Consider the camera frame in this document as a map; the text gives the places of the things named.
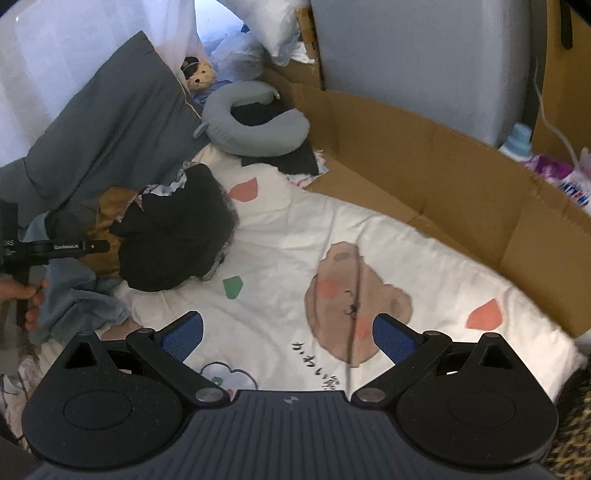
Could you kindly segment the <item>person left hand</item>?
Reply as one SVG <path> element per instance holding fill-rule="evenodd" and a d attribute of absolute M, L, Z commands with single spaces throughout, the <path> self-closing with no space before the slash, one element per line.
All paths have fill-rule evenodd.
<path fill-rule="evenodd" d="M 40 307 L 44 302 L 44 291 L 49 286 L 47 279 L 39 285 L 23 285 L 13 279 L 0 281 L 0 299 L 2 302 L 21 300 L 25 302 L 24 329 L 32 332 L 38 328 Z"/>

